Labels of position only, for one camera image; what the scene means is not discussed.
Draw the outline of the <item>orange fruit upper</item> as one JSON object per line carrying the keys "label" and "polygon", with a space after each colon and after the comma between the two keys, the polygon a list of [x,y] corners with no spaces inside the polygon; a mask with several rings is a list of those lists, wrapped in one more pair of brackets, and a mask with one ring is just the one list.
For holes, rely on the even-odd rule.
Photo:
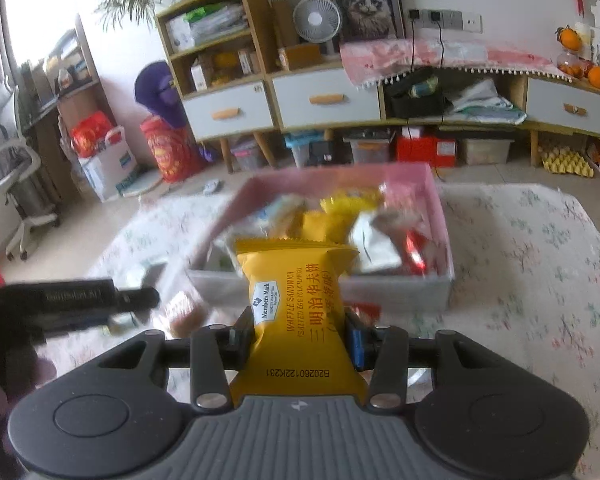
{"label": "orange fruit upper", "polygon": [[556,38],[566,50],[579,52],[582,49],[582,39],[580,35],[569,26],[559,27],[556,30]]}

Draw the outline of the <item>framed cat picture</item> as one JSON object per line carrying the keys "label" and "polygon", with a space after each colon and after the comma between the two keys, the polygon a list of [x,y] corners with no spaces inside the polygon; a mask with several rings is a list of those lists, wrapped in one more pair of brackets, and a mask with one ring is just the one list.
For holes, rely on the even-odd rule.
{"label": "framed cat picture", "polygon": [[342,16],[339,43],[405,37],[401,0],[332,0]]}

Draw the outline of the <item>red festive bag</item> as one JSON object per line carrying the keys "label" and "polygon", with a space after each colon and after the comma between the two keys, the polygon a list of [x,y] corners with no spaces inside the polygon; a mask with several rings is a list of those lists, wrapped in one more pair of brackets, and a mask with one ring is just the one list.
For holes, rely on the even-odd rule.
{"label": "red festive bag", "polygon": [[140,124],[163,181],[183,182],[204,170],[206,161],[186,127],[173,128],[163,118],[152,115]]}

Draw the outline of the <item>red snack packet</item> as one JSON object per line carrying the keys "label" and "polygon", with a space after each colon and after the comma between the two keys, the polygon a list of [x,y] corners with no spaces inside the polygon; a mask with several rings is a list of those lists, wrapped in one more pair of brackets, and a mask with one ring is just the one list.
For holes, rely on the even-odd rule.
{"label": "red snack packet", "polygon": [[408,230],[404,240],[405,264],[410,269],[411,274],[425,275],[428,270],[428,264],[425,255],[425,249],[428,245],[428,238],[416,230]]}

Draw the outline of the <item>pink table runner cloth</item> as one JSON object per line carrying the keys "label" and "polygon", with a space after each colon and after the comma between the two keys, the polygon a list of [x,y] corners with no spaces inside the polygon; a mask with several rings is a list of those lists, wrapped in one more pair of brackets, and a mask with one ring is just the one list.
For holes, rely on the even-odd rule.
{"label": "pink table runner cloth", "polygon": [[396,82],[413,70],[425,67],[573,81],[547,58],[507,44],[484,41],[386,39],[350,42],[339,48],[339,54],[351,84],[357,87]]}

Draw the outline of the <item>purple plush toy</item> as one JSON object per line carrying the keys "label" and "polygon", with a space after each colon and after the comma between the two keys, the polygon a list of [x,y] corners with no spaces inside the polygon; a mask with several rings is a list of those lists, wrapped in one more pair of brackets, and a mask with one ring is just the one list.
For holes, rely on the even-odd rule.
{"label": "purple plush toy", "polygon": [[137,75],[135,101],[152,114],[161,117],[172,128],[184,128],[187,118],[174,79],[166,61],[152,62]]}

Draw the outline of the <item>low wooden tv cabinet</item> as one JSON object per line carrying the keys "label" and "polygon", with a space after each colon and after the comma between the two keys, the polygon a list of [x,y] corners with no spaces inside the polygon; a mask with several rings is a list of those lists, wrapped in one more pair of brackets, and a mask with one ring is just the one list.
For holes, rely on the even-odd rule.
{"label": "low wooden tv cabinet", "polygon": [[556,75],[427,68],[384,82],[380,102],[382,117],[395,124],[525,131],[533,166],[550,134],[580,136],[580,148],[600,143],[600,89]]}

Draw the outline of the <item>white shopping bag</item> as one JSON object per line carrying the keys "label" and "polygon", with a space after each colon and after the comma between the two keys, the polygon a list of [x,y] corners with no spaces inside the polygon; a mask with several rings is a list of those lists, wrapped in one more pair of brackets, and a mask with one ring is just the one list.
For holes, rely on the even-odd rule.
{"label": "white shopping bag", "polygon": [[109,130],[104,137],[104,147],[92,157],[80,157],[79,163],[102,203],[120,197],[140,175],[140,165],[126,142],[122,126]]}

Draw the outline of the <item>yellow waffle snack packet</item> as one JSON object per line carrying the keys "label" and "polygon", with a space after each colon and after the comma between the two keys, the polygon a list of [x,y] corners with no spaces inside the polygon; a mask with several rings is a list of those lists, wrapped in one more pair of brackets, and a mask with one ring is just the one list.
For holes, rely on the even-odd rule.
{"label": "yellow waffle snack packet", "polygon": [[242,238],[235,244],[249,282],[254,343],[230,383],[234,403],[247,396],[353,396],[367,384],[343,342],[340,275],[358,251],[289,238]]}

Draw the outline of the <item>orange fruit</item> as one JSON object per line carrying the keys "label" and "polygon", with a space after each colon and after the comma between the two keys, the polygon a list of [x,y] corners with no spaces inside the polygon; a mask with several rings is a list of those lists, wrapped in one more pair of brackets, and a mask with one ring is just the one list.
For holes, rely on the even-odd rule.
{"label": "orange fruit", "polygon": [[566,50],[579,52],[582,49],[582,39],[580,35],[569,26],[559,27],[556,30],[556,38]]}
{"label": "orange fruit", "polygon": [[586,78],[592,87],[600,89],[600,66],[592,65],[586,73]]}

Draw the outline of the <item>white desk fan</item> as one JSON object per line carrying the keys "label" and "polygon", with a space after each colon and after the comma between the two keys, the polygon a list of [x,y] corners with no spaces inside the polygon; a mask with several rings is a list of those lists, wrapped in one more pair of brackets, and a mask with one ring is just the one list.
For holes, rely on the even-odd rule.
{"label": "white desk fan", "polygon": [[292,12],[298,35],[322,47],[327,55],[335,54],[334,39],[342,26],[341,13],[332,0],[300,0]]}

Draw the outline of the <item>floral tablecloth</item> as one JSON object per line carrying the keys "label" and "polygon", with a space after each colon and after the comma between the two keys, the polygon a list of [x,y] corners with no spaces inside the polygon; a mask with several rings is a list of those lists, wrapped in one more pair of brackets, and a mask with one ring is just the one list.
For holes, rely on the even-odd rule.
{"label": "floral tablecloth", "polygon": [[[600,233],[571,195],[536,184],[445,184],[440,197],[455,276],[441,304],[396,297],[385,323],[429,337],[457,330],[572,394],[591,425],[577,474],[600,478]],[[230,322],[248,286],[194,267],[228,196],[166,198],[143,210],[91,268],[121,287],[184,292]]]}

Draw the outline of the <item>pink cardboard box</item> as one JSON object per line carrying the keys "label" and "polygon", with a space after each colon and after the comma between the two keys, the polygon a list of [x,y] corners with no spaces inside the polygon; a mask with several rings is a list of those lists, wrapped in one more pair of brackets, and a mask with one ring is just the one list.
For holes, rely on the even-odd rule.
{"label": "pink cardboard box", "polygon": [[215,217],[186,275],[208,304],[242,307],[240,240],[349,247],[339,288],[348,304],[434,313],[450,302],[454,266],[441,200],[422,162],[258,172]]}

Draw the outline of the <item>yellow egg tray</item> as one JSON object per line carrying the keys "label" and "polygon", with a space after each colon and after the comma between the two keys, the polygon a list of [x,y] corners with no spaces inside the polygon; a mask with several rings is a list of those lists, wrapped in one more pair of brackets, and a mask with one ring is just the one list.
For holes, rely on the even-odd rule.
{"label": "yellow egg tray", "polygon": [[542,167],[550,174],[572,174],[582,178],[594,177],[594,169],[578,152],[564,146],[541,153]]}

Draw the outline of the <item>orange fruit lower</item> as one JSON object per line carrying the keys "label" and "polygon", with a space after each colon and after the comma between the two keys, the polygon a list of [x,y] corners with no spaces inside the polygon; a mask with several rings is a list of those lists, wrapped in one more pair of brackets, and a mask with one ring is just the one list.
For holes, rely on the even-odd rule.
{"label": "orange fruit lower", "polygon": [[600,66],[592,65],[586,73],[586,78],[592,87],[600,89]]}

